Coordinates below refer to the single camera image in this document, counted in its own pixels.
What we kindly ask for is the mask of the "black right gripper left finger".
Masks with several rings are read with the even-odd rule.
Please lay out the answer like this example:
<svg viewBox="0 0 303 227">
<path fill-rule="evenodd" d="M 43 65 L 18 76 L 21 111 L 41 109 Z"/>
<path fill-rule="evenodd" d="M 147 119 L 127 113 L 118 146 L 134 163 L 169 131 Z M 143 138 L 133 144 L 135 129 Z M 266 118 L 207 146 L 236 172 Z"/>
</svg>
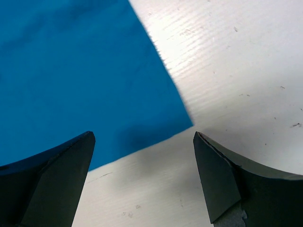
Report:
<svg viewBox="0 0 303 227">
<path fill-rule="evenodd" d="M 57 147 L 1 166 L 2 227 L 70 227 L 95 147 L 87 131 Z"/>
</svg>

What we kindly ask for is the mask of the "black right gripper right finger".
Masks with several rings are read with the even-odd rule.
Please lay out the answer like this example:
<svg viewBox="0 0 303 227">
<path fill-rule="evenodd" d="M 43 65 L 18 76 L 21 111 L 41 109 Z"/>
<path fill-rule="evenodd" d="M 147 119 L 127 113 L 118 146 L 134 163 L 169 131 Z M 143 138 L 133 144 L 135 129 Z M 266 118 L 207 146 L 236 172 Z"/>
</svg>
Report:
<svg viewBox="0 0 303 227">
<path fill-rule="evenodd" d="M 303 177 L 239 155 L 206 135 L 193 139 L 210 222 L 215 227 L 300 227 Z"/>
</svg>

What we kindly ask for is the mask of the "blue t-shirt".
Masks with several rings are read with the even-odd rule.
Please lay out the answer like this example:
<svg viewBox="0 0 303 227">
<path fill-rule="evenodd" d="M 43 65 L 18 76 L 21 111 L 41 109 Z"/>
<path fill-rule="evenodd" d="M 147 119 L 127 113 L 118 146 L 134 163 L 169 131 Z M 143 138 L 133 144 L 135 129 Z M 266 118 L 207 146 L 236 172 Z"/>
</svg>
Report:
<svg viewBox="0 0 303 227">
<path fill-rule="evenodd" d="M 95 169 L 192 125 L 128 1 L 1 1 L 2 165 L 92 131 Z"/>
</svg>

